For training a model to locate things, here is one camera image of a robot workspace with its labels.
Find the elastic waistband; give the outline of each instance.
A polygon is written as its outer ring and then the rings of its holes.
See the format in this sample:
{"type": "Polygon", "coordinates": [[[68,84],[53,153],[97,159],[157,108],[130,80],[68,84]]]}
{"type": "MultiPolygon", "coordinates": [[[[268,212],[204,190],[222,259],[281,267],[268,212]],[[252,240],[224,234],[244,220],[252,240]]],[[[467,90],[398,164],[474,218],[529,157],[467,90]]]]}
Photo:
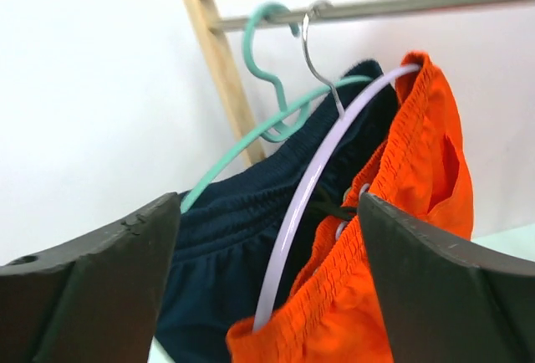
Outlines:
{"type": "MultiPolygon", "coordinates": [[[[382,75],[373,60],[353,67],[345,77],[366,75],[375,79],[382,75]]],[[[367,85],[350,84],[339,89],[339,96],[347,106],[367,85]]],[[[397,111],[395,92],[389,87],[375,97],[338,144],[322,178],[339,182],[340,172],[349,172],[345,186],[354,176],[354,155],[359,150],[349,143],[356,136],[370,136],[377,128],[384,135],[397,111]]],[[[338,119],[334,98],[327,98],[307,119],[302,129],[292,135],[266,160],[224,181],[212,183],[199,197],[190,211],[182,216],[173,262],[221,251],[273,226],[282,220],[295,187],[323,138],[338,119]]]]}

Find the clothing rack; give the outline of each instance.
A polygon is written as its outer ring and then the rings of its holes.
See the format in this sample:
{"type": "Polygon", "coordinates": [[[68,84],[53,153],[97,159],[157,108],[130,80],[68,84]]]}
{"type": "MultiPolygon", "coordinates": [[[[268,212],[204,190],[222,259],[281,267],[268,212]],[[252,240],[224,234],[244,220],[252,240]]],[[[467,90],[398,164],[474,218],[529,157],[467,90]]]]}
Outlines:
{"type": "MultiPolygon", "coordinates": [[[[528,0],[374,0],[322,8],[310,18],[310,21],[329,23],[348,19],[398,16],[521,1],[528,0]]],[[[225,107],[232,131],[237,139],[241,139],[256,124],[225,32],[243,29],[247,22],[247,16],[221,18],[214,0],[184,0],[184,4],[225,107]]],[[[305,8],[293,10],[290,13],[281,13],[277,17],[265,20],[258,27],[301,23],[307,11],[305,8]]],[[[252,143],[242,155],[246,166],[259,162],[265,156],[259,140],[252,143]]]]}

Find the navy blue shorts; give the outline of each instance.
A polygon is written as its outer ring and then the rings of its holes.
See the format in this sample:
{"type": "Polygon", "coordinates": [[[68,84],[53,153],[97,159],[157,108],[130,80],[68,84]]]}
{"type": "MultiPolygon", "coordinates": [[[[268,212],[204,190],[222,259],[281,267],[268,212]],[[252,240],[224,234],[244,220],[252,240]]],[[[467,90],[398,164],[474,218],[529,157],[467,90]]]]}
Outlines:
{"type": "MultiPolygon", "coordinates": [[[[365,61],[346,76],[382,75],[365,61]]],[[[347,106],[366,86],[339,89],[347,106]]],[[[386,138],[398,109],[388,86],[351,125],[319,179],[331,199],[344,192],[386,138]]],[[[264,161],[239,175],[212,183],[181,219],[162,302],[156,339],[176,362],[230,361],[225,336],[237,321],[254,315],[275,238],[293,193],[314,152],[338,118],[332,95],[302,129],[264,161]]],[[[325,218],[305,213],[293,241],[275,307],[288,298],[311,254],[316,227],[325,218]]]]}

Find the white wall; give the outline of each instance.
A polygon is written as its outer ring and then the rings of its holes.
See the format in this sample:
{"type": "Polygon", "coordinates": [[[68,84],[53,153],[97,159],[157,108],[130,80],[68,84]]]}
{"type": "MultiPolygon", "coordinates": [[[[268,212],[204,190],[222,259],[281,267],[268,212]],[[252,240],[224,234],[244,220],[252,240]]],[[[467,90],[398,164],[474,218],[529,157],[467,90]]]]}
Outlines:
{"type": "MultiPolygon", "coordinates": [[[[218,0],[225,15],[264,1],[218,0]]],[[[181,0],[0,0],[0,17],[0,263],[191,188],[232,146],[181,0]]],[[[387,70],[411,49],[431,54],[461,111],[482,235],[535,221],[534,27],[529,4],[313,26],[311,54],[332,78],[361,59],[387,70]]],[[[240,34],[230,40],[262,120],[275,97],[245,70],[240,34]]],[[[292,99],[318,85],[287,28],[255,47],[292,99]]]]}

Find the orange shorts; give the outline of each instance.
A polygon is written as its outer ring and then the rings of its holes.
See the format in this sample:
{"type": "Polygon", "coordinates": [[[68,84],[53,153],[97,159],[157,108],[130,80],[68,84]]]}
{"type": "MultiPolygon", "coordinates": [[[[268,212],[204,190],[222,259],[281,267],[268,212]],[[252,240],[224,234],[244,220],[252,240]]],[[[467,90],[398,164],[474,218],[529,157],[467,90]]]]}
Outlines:
{"type": "MultiPolygon", "coordinates": [[[[388,138],[354,178],[344,205],[356,206],[369,183],[369,192],[410,215],[469,238],[472,185],[450,86],[427,54],[410,53],[403,64],[422,69],[396,80],[400,109],[388,138]]],[[[266,326],[252,334],[249,318],[231,327],[233,361],[393,361],[359,219],[336,241],[339,224],[327,217],[319,225],[311,259],[266,326]]]]}

